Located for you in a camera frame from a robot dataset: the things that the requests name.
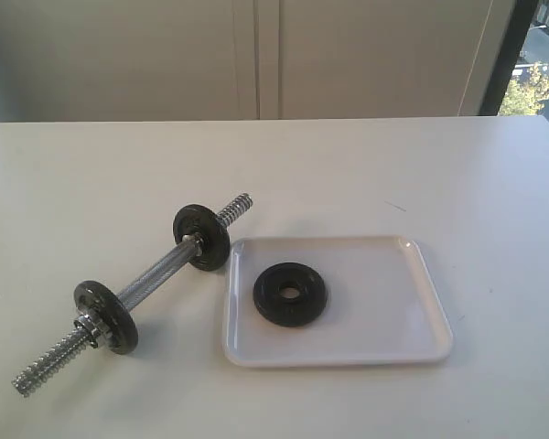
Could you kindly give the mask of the black weight plate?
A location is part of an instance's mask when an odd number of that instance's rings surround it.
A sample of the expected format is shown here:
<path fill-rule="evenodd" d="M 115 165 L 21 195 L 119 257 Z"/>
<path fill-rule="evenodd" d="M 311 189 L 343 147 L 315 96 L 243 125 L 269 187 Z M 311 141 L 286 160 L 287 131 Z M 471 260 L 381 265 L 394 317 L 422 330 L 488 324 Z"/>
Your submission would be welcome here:
<path fill-rule="evenodd" d="M 303 327 L 324 312 L 328 290 L 313 268 L 299 262 L 281 262 L 257 277 L 253 303 L 259 314 L 275 325 Z"/>
<path fill-rule="evenodd" d="M 79 314 L 95 311 L 112 330 L 107 347 L 118 355 L 131 353 L 138 344 L 138 332 L 129 311 L 105 285 L 93 280 L 79 283 L 73 293 Z"/>

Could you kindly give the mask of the chrome threaded dumbbell bar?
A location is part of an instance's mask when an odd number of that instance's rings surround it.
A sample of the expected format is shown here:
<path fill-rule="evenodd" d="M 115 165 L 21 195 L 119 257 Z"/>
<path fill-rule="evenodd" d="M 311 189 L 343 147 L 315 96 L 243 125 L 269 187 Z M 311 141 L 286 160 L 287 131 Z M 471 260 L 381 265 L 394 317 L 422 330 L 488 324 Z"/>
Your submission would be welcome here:
<path fill-rule="evenodd" d="M 228 231 L 233 222 L 247 212 L 252 205 L 251 196 L 247 193 L 241 193 L 223 209 L 213 212 L 218 215 L 220 222 Z M 176 243 L 172 250 L 141 273 L 119 294 L 115 295 L 131 316 L 131 312 L 138 305 L 185 265 L 190 264 L 191 259 L 199 252 L 199 242 L 193 237 L 185 236 L 181 243 Z M 90 347 L 88 334 L 74 325 L 73 330 L 68 335 L 16 375 L 12 380 L 14 388 L 23 397 L 29 397 L 87 347 Z"/>

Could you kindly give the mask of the black weight plate far end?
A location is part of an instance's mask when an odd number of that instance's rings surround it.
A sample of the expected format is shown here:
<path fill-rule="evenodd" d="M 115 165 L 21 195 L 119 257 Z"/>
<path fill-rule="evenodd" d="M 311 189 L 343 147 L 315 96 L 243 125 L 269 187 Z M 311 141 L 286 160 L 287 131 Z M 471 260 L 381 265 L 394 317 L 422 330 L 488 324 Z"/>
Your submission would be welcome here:
<path fill-rule="evenodd" d="M 205 206 L 189 204 L 180 209 L 173 221 L 173 234 L 176 243 L 185 236 L 199 242 L 200 252 L 189 263 L 201 271 L 216 271 L 228 260 L 230 235 L 218 215 Z"/>

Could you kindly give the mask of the white plastic tray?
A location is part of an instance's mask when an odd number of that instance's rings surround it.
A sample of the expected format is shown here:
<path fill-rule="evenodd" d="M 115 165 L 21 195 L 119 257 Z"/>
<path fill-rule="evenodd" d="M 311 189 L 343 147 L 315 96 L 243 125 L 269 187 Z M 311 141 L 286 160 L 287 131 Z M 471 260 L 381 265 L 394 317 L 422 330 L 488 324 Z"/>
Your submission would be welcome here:
<path fill-rule="evenodd" d="M 328 300 L 299 327 L 262 316 L 257 280 L 297 262 L 318 274 Z M 231 247 L 222 345 L 247 368 L 368 366 L 445 359 L 453 335 L 418 244 L 398 235 L 246 238 Z"/>

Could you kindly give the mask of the chrome spinlock collar nut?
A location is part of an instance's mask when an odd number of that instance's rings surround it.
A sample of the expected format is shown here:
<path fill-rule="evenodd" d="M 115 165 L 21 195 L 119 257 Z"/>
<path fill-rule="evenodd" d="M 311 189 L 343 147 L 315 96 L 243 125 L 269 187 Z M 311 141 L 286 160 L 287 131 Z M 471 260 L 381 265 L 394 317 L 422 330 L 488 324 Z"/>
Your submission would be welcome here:
<path fill-rule="evenodd" d="M 112 330 L 95 311 L 79 314 L 74 320 L 74 325 L 88 334 L 92 348 L 108 347 L 112 341 Z"/>

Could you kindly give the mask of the black window frame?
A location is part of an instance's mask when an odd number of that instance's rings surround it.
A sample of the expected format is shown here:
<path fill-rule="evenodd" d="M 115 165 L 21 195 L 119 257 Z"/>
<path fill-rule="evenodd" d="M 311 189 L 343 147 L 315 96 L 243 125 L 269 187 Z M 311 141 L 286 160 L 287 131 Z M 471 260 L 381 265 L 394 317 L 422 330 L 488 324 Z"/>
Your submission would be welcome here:
<path fill-rule="evenodd" d="M 513 3 L 497 58 L 480 103 L 478 116 L 498 114 L 538 4 L 536 0 L 519 0 Z"/>

